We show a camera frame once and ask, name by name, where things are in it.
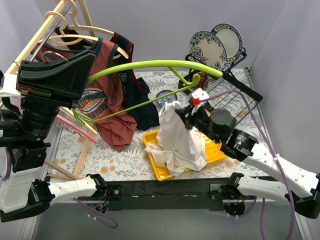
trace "white cloth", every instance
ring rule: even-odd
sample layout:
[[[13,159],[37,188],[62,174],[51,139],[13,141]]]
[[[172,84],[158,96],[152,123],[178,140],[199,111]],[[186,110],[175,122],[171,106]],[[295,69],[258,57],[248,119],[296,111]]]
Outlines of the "white cloth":
[[[152,154],[155,165],[166,167],[174,176],[185,169],[200,171],[207,165],[206,141],[196,128],[187,130],[175,109],[182,109],[178,101],[165,103],[159,112],[158,144],[147,143],[145,151]]]

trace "white plate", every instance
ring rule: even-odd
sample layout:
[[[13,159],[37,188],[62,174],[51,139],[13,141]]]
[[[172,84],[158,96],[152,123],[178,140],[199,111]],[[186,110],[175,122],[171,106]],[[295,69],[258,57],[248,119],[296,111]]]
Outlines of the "white plate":
[[[243,42],[239,31],[234,26],[227,23],[219,24],[211,30],[211,33],[222,42],[228,63],[233,63],[240,57]]]
[[[190,40],[190,53],[195,62],[203,63],[211,68],[223,71],[227,64],[224,45],[213,33],[199,31]]]

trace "green clothes hanger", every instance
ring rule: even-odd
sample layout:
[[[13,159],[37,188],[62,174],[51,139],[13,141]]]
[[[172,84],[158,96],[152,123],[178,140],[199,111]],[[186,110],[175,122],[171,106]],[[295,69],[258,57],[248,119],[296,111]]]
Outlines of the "green clothes hanger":
[[[222,75],[223,75],[223,73],[221,71],[218,71],[218,70],[213,69],[213,68],[211,68],[209,66],[203,65],[201,63],[193,62],[193,61],[185,61],[185,60],[150,60],[150,61],[130,62],[130,63],[121,64],[121,65],[118,65],[118,66],[113,66],[113,67],[107,68],[105,70],[102,70],[102,71],[97,72],[96,74],[90,76],[89,79],[88,79],[88,83],[90,83],[90,82],[92,82],[92,81],[94,81],[94,80],[96,80],[96,79],[98,79],[98,78],[100,78],[102,76],[105,76],[105,75],[108,75],[108,74],[112,74],[112,73],[115,73],[115,72],[119,72],[119,71],[124,71],[124,70],[129,70],[129,69],[154,68],[154,67],[168,67],[183,83],[185,83],[186,86],[183,87],[183,88],[180,88],[180,89],[178,89],[176,91],[164,94],[164,95],[156,97],[156,98],[154,98],[152,100],[145,101],[143,103],[137,104],[135,106],[126,108],[126,109],[118,111],[118,112],[115,112],[115,113],[110,114],[108,116],[101,117],[101,118],[96,119],[96,120],[93,120],[90,117],[88,117],[87,115],[84,115],[82,112],[79,112],[76,109],[73,109],[74,118],[82,125],[85,124],[84,121],[91,122],[91,123],[96,123],[96,122],[99,122],[100,120],[111,118],[111,117],[113,117],[115,115],[122,114],[124,112],[130,111],[132,109],[136,109],[138,107],[141,107],[143,105],[152,103],[152,102],[157,101],[159,99],[168,97],[168,96],[170,96],[172,94],[176,94],[176,93],[179,93],[179,92],[184,91],[186,89],[193,88],[199,83],[199,81],[200,81],[200,75],[199,74],[193,75],[192,82],[188,82],[187,80],[184,79],[183,76],[180,75],[180,73],[177,72],[177,70],[174,69],[174,67],[195,69],[195,70],[210,74],[210,75],[212,75],[214,77],[217,77],[217,78],[221,78]]]

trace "table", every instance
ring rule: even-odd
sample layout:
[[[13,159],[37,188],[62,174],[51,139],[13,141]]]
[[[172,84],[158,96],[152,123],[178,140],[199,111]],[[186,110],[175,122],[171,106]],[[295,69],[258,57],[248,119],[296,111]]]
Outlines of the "table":
[[[250,85],[243,69],[233,69],[232,73],[239,81],[247,86]],[[188,71],[180,71],[180,74],[185,76]],[[135,75],[137,78],[142,77],[149,85],[150,99],[155,98],[156,94],[161,90],[176,90],[178,88],[178,78],[171,71],[136,71]],[[187,104],[188,96],[183,92],[178,93],[177,96],[183,106]],[[154,104],[160,110],[161,107],[156,102]],[[263,126],[258,109],[254,109],[253,113],[260,126]],[[131,144],[125,146],[122,152],[115,151],[99,135],[96,135],[98,143],[90,144],[79,177],[84,178],[86,174],[101,174],[106,181],[156,180],[148,154],[144,151],[145,145],[142,136],[144,133],[157,128],[159,127],[152,127],[147,131],[136,130]],[[247,115],[237,128],[246,131],[256,137],[262,144],[265,144],[250,115]],[[73,173],[84,142],[85,140],[78,135],[63,130],[54,161],[62,168]],[[58,173],[53,169],[49,169],[48,172]],[[233,172],[240,172],[250,176],[267,176],[266,173],[251,165],[227,157],[209,164],[199,172],[190,171],[174,179],[228,178]]]

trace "yellow basket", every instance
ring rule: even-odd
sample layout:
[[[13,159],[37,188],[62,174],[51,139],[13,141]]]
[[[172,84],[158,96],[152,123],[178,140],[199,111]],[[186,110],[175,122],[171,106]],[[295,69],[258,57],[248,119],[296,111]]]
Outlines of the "yellow basket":
[[[159,130],[147,132],[143,135],[143,141],[144,145],[147,146],[147,143],[151,144],[157,144],[157,134]],[[213,162],[219,161],[221,159],[225,159],[227,155],[225,155],[222,151],[220,151],[221,148],[221,143],[214,143],[211,141],[209,138],[206,136],[204,137],[205,139],[205,154],[207,155],[207,164],[211,164]],[[152,157],[152,154],[148,154],[150,158],[150,162],[152,164],[153,171],[155,173],[156,179],[158,181],[163,181],[166,179],[171,179],[174,176],[170,174],[169,170],[166,167],[158,167],[155,164],[154,158]],[[184,173],[187,173],[191,171],[191,169],[186,169],[184,170]]]

